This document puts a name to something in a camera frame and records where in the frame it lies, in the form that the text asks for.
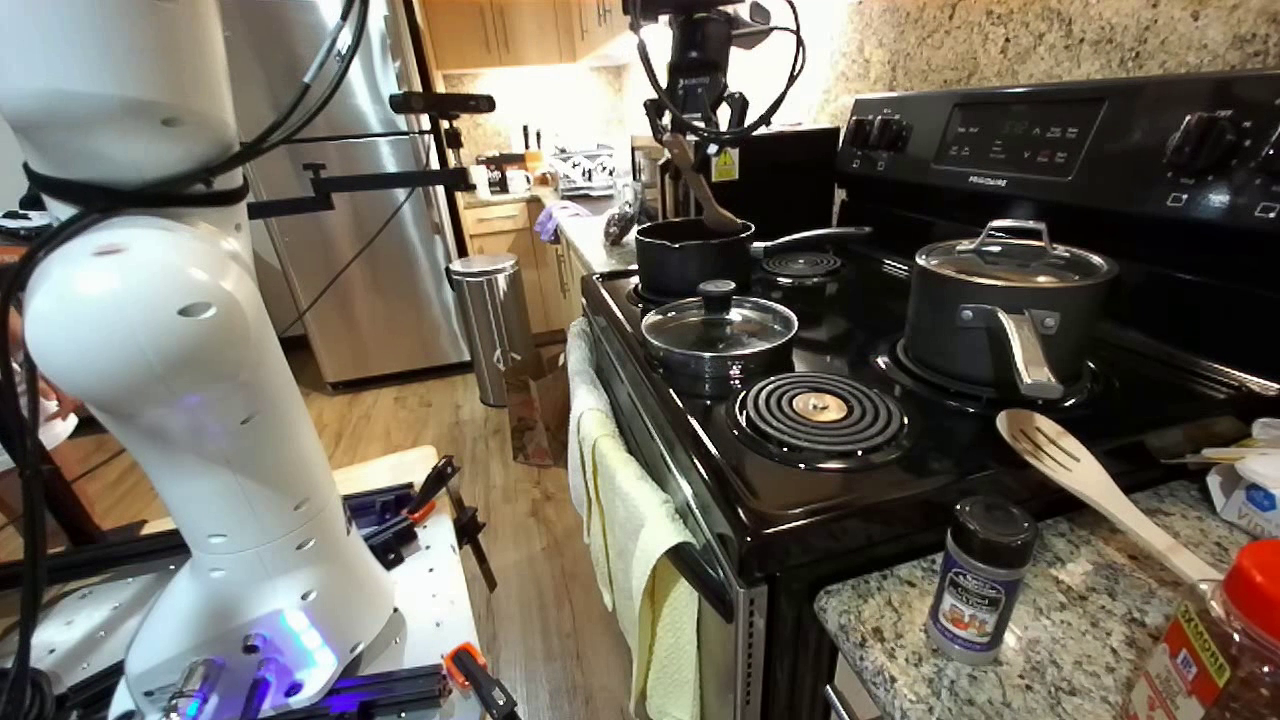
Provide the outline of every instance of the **electric coil burner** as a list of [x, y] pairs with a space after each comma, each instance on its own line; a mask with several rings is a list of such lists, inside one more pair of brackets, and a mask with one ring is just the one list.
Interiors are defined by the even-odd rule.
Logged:
[[801, 470], [890, 461], [906, 411], [884, 392], [831, 371], [780, 371], [735, 398], [735, 424]]

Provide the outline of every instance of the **wooden floor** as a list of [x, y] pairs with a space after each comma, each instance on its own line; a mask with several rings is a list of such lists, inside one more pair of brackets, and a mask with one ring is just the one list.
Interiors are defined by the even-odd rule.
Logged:
[[[512, 464], [504, 411], [476, 402], [468, 371], [396, 381], [346, 392], [304, 392], [329, 461], [357, 464], [436, 443], [460, 461], [458, 488], [479, 509], [499, 589], [487, 593], [468, 564], [479, 649], [531, 720], [623, 720], [629, 656], [604, 613], [564, 470]], [[59, 464], [92, 518], [109, 530], [164, 518], [152, 488], [109, 435], [75, 435]]]

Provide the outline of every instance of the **kitchen utensil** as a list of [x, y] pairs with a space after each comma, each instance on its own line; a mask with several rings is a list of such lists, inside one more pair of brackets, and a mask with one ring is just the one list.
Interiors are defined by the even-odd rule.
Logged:
[[1042, 470], [1057, 488], [1074, 494], [1105, 521], [1111, 521], [1126, 536], [1134, 536], [1143, 551], [1153, 551], [1173, 577], [1183, 585], [1215, 585], [1220, 574], [1210, 567], [1198, 551], [1173, 541], [1162, 523], [1153, 523], [1109, 476], [1109, 470], [1057, 422], [1004, 407], [996, 416], [1001, 435]]
[[1042, 220], [993, 220], [977, 240], [926, 243], [906, 360], [950, 385], [1061, 402], [1089, 371], [1111, 278], [1111, 262], [1053, 243]]
[[639, 322], [639, 338], [678, 392], [730, 398], [788, 369], [795, 311], [735, 297], [732, 282], [706, 282], [695, 292]]

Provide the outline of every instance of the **pot lid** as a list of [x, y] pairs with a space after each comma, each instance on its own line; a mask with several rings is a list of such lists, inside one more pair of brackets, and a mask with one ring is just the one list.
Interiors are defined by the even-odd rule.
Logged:
[[1053, 243], [1050, 230], [1038, 220], [993, 220], [977, 240], [926, 243], [918, 264], [967, 285], [1001, 289], [1081, 289], [1116, 278], [1111, 262], [1074, 243]]
[[639, 322], [643, 342], [668, 354], [757, 355], [801, 331], [795, 311], [760, 297], [732, 297], [732, 282], [706, 282], [695, 292], [653, 309]]

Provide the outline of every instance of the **pot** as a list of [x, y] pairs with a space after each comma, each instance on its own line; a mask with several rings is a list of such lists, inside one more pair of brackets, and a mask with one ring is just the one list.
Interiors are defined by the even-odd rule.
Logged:
[[810, 230], [780, 240], [751, 240], [751, 292], [788, 305], [801, 326], [821, 326], [846, 282], [846, 262], [823, 243], [866, 237], [873, 237], [873, 230]]
[[776, 240], [751, 240], [757, 223], [717, 234], [706, 220], [665, 220], [637, 234], [639, 289], [649, 297], [695, 297], [700, 282], [735, 282], [751, 289], [751, 270], [764, 289], [823, 289], [839, 282], [839, 256], [804, 253], [810, 243], [862, 240], [870, 230], [810, 230]]
[[695, 297], [700, 282], [732, 282], [748, 289], [748, 240], [757, 223], [717, 234], [706, 220], [665, 220], [637, 234], [639, 289], [649, 297]]
[[639, 338], [668, 385], [692, 398], [732, 398], [791, 369], [795, 311], [735, 297], [732, 282], [706, 282], [695, 297], [643, 311]]
[[1053, 243], [1042, 220], [993, 220], [977, 240], [926, 243], [906, 360], [939, 385], [1061, 402], [1084, 381], [1111, 278], [1111, 262]]

